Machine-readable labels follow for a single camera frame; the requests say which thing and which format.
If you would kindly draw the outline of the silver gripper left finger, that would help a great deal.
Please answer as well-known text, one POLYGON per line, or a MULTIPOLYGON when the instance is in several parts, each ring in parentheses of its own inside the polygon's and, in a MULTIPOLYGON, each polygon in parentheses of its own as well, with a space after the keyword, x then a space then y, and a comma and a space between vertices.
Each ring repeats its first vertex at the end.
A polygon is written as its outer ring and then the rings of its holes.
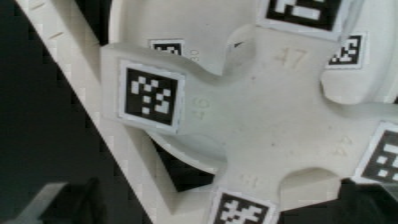
POLYGON ((47 184, 11 224, 107 224, 100 180, 47 184))

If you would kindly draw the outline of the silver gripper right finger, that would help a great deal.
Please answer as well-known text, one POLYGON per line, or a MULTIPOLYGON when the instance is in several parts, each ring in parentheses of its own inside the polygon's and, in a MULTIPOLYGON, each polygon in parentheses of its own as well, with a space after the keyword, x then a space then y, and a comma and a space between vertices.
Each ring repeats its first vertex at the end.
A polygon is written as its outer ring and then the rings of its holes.
POLYGON ((345 179, 338 199, 287 210, 283 224, 398 224, 398 184, 345 179))

